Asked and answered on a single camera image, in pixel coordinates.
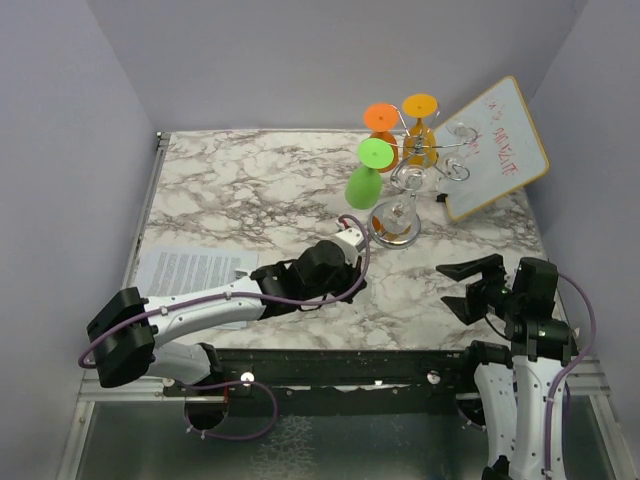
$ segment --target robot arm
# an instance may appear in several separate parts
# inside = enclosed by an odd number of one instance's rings
[[[206,291],[141,298],[136,287],[121,290],[87,326],[90,340],[97,343],[93,355],[100,385],[117,387],[143,375],[194,384],[219,367],[215,350],[178,344],[176,338],[225,323],[286,315],[317,297],[332,295],[351,303],[366,287],[362,280],[354,288],[362,273],[363,234],[345,229],[298,259],[260,267]]]
[[[465,297],[442,300],[465,325],[490,312],[502,318],[511,341],[508,358],[495,355],[507,347],[474,342],[476,349],[483,347],[479,355],[473,355],[471,347],[470,358],[478,364],[474,380],[489,434],[490,458],[483,480],[545,480],[551,475],[545,469],[547,455],[553,479],[566,479],[561,422],[564,380],[554,392],[549,389],[577,349],[570,327],[551,317],[558,282],[555,265],[523,258],[512,289],[506,287],[500,255],[436,268],[456,281],[482,274],[480,280],[467,285]],[[511,368],[518,383],[517,413]],[[547,431],[545,409],[549,402],[553,402],[553,409],[551,430]]]

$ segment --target purple cable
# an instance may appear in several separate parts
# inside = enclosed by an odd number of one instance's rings
[[[551,472],[551,419],[553,413],[553,397],[555,396],[555,392],[557,391],[558,385],[560,385],[562,379],[566,377],[569,372],[571,372],[571,370],[573,370],[575,366],[578,365],[584,359],[584,357],[589,354],[596,338],[596,314],[593,310],[591,300],[589,300],[586,292],[582,289],[582,287],[580,287],[580,285],[576,283],[575,280],[567,277],[562,273],[559,273],[558,275],[569,282],[571,285],[573,285],[573,287],[578,291],[578,293],[584,300],[584,303],[587,306],[587,310],[589,312],[591,335],[589,336],[587,345],[582,349],[582,352],[580,352],[580,354],[578,354],[578,356],[574,358],[569,363],[569,365],[567,365],[564,369],[562,369],[562,371],[560,371],[560,373],[558,373],[558,375],[556,375],[556,378],[553,380],[553,382],[551,382],[551,387],[549,388],[549,393],[547,394],[547,405],[544,412],[544,470],[546,480],[551,480],[551,477],[548,475],[548,473]]]
[[[267,393],[267,395],[269,395],[269,399],[271,400],[271,404],[273,405],[273,411],[271,414],[271,420],[269,420],[269,423],[267,424],[266,427],[264,427],[261,430],[258,430],[256,433],[251,433],[249,435],[225,435],[222,433],[214,433],[214,432],[211,432],[210,430],[198,430],[191,424],[191,420],[189,419],[189,416],[185,413],[184,419],[187,422],[187,425],[189,425],[189,429],[199,433],[200,435],[204,435],[206,437],[217,438],[220,440],[230,440],[232,442],[244,442],[248,440],[255,440],[256,438],[260,438],[263,435],[269,433],[269,431],[271,431],[271,429],[275,426],[276,422],[278,421],[278,401],[276,400],[276,397],[271,391],[271,389],[267,387],[265,384],[256,382],[256,381],[247,382],[244,380],[234,380],[233,382],[218,383],[215,385],[204,385],[199,387],[192,386],[192,385],[183,385],[183,387],[188,390],[202,391],[202,390],[214,390],[216,388],[233,387],[236,385],[246,385],[246,384],[255,385],[256,387],[259,387],[262,390],[264,390]]]
[[[357,288],[360,286],[360,284],[364,281],[364,277],[367,274],[367,270],[369,269],[369,263],[371,261],[371,247],[369,246],[369,241],[368,241],[369,237],[367,235],[367,230],[364,227],[364,225],[360,222],[360,220],[358,220],[356,217],[354,217],[353,215],[350,215],[348,213],[340,215],[340,217],[338,217],[338,220],[343,220],[345,218],[347,218],[347,219],[351,220],[353,223],[355,223],[356,226],[358,227],[358,229],[360,230],[360,232],[362,233],[362,236],[364,238],[365,256],[364,256],[364,263],[362,264],[362,272],[360,273],[360,276],[358,277],[358,279],[351,286],[351,288],[349,288],[349,290],[347,290],[346,292],[338,295],[337,297],[330,298],[330,299],[327,299],[327,300],[301,301],[301,300],[291,300],[289,298],[283,298],[283,297],[276,297],[276,296],[273,296],[273,295],[265,295],[264,293],[230,292],[229,294],[227,294],[227,293],[216,293],[214,295],[207,295],[207,296],[204,296],[204,297],[194,298],[192,300],[187,300],[185,302],[180,302],[180,303],[174,303],[172,305],[167,305],[165,308],[168,311],[171,312],[173,310],[178,310],[180,308],[192,307],[193,305],[198,305],[200,303],[212,302],[214,300],[238,298],[238,297],[240,297],[240,298],[257,298],[259,300],[267,300],[269,302],[285,303],[287,305],[296,305],[298,307],[321,307],[323,305],[331,305],[332,303],[339,302],[343,298],[348,298],[353,292],[355,292],[357,290]],[[82,355],[80,355],[80,357],[78,358],[78,365],[80,366],[80,368],[84,368],[84,369],[96,368],[96,366],[94,364],[89,363],[87,361],[87,357],[107,337],[110,337],[114,333],[119,332],[123,328],[126,328],[126,327],[128,327],[129,325],[131,325],[133,323],[139,322],[140,320],[144,320],[145,318],[151,317],[153,315],[158,315],[159,313],[161,313],[160,309],[156,308],[154,310],[149,310],[148,312],[143,312],[143,313],[140,313],[138,315],[134,315],[133,317],[125,320],[122,323],[119,323],[118,325],[116,325],[113,328],[110,328],[109,330],[104,332],[102,335],[100,335],[98,338],[96,338],[93,342],[91,342],[89,344],[89,346],[87,347],[87,349],[84,352],[82,352]]]
[[[481,432],[485,432],[487,430],[486,426],[475,423],[473,420],[467,417],[467,414],[464,413],[464,411],[460,408],[460,405],[458,405],[458,415],[460,416],[460,418],[462,418],[462,420],[464,420],[465,427],[468,426],[473,428],[474,430],[480,430]]]

